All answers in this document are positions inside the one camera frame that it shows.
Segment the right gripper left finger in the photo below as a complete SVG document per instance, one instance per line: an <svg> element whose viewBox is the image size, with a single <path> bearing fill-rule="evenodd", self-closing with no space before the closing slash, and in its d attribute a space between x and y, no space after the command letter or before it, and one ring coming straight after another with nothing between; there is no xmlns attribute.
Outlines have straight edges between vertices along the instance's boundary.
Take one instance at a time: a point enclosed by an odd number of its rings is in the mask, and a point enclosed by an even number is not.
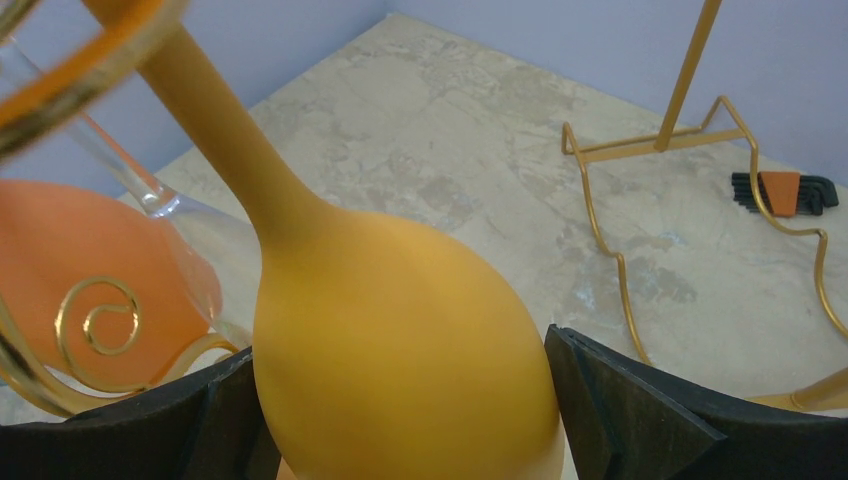
<svg viewBox="0 0 848 480"><path fill-rule="evenodd" d="M274 479L253 353L61 423L1 428L4 479Z"/></svg>

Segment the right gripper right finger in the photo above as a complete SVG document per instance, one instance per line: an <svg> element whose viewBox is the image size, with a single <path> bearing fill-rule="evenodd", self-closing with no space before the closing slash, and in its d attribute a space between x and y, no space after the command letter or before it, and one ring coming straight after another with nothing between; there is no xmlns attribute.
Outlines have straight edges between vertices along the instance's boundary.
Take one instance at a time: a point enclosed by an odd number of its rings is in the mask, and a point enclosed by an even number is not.
<svg viewBox="0 0 848 480"><path fill-rule="evenodd" d="M844 479L847 421L755 404L571 328L544 346L581 479Z"/></svg>

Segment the orange plastic goblet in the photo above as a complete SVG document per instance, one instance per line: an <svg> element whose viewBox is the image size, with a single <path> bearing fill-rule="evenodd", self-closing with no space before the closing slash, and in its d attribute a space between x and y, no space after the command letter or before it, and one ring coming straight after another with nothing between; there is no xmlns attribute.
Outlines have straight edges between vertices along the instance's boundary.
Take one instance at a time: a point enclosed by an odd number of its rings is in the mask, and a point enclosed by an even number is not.
<svg viewBox="0 0 848 480"><path fill-rule="evenodd" d="M1 294L44 364L57 344L98 384L158 380L209 323L186 295L164 229L116 199L47 182L1 183Z"/></svg>

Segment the yellow goblet front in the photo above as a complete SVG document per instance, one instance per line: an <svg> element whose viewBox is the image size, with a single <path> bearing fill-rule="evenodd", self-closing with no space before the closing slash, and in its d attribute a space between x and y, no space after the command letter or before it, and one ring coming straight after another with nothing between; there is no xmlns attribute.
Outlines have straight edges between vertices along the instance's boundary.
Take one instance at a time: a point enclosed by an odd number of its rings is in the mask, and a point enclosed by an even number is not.
<svg viewBox="0 0 848 480"><path fill-rule="evenodd" d="M296 478L560 477L542 340L489 263L431 226L314 194L183 27L139 73L257 233L254 377Z"/></svg>

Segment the clear glass front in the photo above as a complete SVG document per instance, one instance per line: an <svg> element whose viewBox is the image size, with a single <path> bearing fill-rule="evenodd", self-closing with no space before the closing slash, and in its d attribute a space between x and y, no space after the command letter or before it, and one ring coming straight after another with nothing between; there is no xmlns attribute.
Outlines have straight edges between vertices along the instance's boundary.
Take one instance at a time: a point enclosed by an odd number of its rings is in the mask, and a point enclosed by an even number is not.
<svg viewBox="0 0 848 480"><path fill-rule="evenodd" d="M65 131L164 229L178 278L200 315L236 347L250 346L261 276L254 228L161 182L87 113L70 120Z"/></svg>

